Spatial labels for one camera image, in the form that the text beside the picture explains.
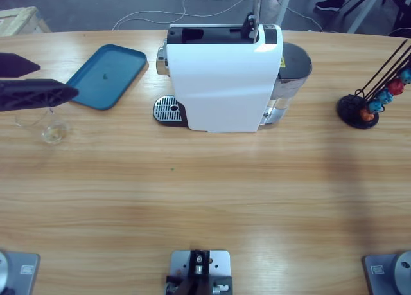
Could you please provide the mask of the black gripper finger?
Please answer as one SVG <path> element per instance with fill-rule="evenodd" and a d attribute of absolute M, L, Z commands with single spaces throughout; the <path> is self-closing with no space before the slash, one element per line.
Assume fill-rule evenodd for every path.
<path fill-rule="evenodd" d="M 56 107 L 78 94 L 74 87 L 52 79 L 2 80 L 1 111 Z"/>
<path fill-rule="evenodd" d="M 1 53 L 0 56 L 1 78 L 19 78 L 41 69 L 38 64 L 15 53 Z"/>

